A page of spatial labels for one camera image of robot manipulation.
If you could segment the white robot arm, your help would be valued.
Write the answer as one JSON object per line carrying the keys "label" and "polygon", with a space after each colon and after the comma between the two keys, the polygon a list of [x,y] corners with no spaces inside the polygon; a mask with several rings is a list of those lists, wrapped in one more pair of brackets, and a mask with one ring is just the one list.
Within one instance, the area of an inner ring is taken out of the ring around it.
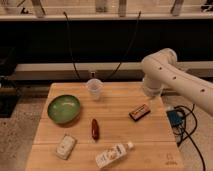
{"label": "white robot arm", "polygon": [[176,68],[177,54],[170,48],[143,58],[143,91],[149,97],[162,93],[167,85],[213,116],[213,84]]}

